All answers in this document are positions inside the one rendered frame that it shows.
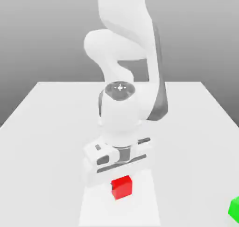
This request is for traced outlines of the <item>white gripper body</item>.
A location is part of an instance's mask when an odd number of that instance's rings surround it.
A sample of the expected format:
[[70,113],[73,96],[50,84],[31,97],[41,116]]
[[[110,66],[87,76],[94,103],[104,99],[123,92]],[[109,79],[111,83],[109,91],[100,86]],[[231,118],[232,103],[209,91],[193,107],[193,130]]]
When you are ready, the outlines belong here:
[[94,186],[111,182],[127,175],[133,175],[137,171],[150,168],[152,166],[151,155],[141,155],[133,158],[128,163],[112,164],[110,166],[91,169],[86,172],[86,186]]

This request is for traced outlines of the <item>small red cube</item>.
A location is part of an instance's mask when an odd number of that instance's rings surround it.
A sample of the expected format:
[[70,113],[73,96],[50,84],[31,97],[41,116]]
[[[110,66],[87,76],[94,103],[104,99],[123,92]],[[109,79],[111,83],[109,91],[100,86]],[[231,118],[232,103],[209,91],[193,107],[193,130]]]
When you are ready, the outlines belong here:
[[112,195],[116,200],[132,194],[133,182],[129,175],[111,181]]

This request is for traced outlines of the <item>small green cube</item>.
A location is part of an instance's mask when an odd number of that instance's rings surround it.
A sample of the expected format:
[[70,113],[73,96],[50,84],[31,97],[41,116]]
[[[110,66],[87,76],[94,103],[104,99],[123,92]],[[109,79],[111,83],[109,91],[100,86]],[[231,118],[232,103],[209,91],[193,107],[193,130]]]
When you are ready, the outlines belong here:
[[231,200],[228,214],[239,223],[239,196]]

